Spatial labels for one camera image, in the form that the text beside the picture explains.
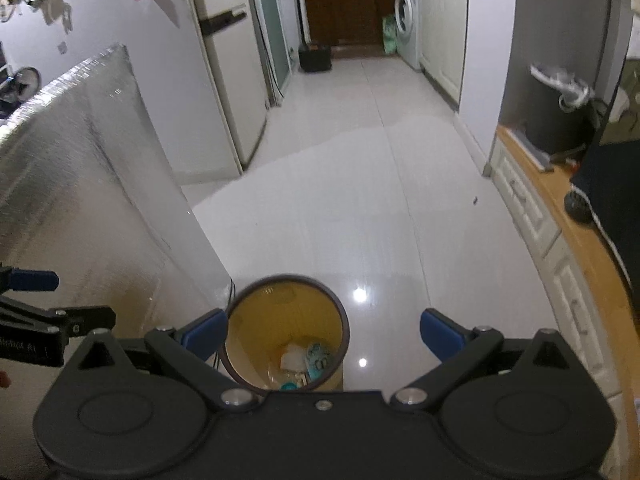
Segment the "white low sideboard cabinet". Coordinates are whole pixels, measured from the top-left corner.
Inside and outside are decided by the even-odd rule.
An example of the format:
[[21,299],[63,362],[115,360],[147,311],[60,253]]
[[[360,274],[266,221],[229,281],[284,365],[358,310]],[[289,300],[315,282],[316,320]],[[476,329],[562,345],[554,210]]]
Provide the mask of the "white low sideboard cabinet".
[[626,282],[594,226],[567,214],[573,171],[541,171],[514,134],[498,127],[490,175],[525,240],[570,348],[596,381],[617,420],[602,470],[639,475],[639,325]]

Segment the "green plastic bag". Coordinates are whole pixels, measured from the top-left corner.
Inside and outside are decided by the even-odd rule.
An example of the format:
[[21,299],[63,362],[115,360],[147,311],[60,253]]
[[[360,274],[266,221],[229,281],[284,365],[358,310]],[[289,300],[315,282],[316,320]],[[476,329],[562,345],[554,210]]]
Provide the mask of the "green plastic bag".
[[386,15],[382,21],[383,50],[386,55],[397,52],[397,25],[395,15]]

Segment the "dark brown entrance door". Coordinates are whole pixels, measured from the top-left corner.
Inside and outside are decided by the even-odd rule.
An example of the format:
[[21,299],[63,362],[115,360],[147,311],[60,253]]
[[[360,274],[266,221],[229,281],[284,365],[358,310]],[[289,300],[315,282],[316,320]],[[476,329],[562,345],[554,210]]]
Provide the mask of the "dark brown entrance door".
[[395,0],[304,0],[309,39],[331,47],[379,46]]

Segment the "white refrigerator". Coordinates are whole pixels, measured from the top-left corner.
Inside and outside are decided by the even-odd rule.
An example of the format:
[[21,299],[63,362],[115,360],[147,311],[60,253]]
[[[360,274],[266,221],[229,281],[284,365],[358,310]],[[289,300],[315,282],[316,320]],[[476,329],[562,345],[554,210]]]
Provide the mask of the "white refrigerator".
[[268,93],[250,0],[193,0],[208,62],[240,165],[267,123]]

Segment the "black storage box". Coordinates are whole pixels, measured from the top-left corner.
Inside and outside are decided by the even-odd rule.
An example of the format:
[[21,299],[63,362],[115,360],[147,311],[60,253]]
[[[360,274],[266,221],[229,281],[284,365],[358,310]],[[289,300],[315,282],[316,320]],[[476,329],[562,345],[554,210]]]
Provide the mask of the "black storage box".
[[304,73],[322,73],[332,70],[332,51],[325,44],[302,44],[298,48],[298,62]]

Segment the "yellow round trash bin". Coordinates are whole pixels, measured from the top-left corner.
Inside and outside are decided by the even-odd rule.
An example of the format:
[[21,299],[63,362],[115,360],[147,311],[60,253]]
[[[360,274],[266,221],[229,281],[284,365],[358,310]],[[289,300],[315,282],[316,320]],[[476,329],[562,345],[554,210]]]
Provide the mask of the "yellow round trash bin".
[[[350,326],[341,300],[329,287],[306,276],[279,274],[241,290],[227,309],[221,363],[241,386],[263,394],[295,382],[294,391],[341,391]],[[332,364],[311,382],[305,353],[320,342]]]

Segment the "black lined trash can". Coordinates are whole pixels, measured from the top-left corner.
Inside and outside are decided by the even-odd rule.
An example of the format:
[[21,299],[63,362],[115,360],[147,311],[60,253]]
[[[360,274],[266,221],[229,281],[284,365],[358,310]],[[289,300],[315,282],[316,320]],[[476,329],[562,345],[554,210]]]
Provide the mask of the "black lined trash can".
[[563,67],[529,65],[527,140],[548,156],[584,148],[594,136],[593,88]]

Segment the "white front-load washing machine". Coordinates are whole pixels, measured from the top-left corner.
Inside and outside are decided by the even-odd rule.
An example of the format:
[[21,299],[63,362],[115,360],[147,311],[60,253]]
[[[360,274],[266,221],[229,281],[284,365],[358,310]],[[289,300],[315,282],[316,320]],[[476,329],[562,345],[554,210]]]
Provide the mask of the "white front-load washing machine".
[[420,70],[419,9],[419,0],[395,0],[397,52],[413,70]]

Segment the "white kitchen base cabinets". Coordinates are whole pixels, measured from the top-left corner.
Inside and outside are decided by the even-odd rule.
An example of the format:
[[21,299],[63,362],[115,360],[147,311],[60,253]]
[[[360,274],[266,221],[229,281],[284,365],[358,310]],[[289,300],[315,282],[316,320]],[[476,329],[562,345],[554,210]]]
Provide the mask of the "white kitchen base cabinets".
[[420,64],[450,99],[460,102],[468,0],[420,0]]

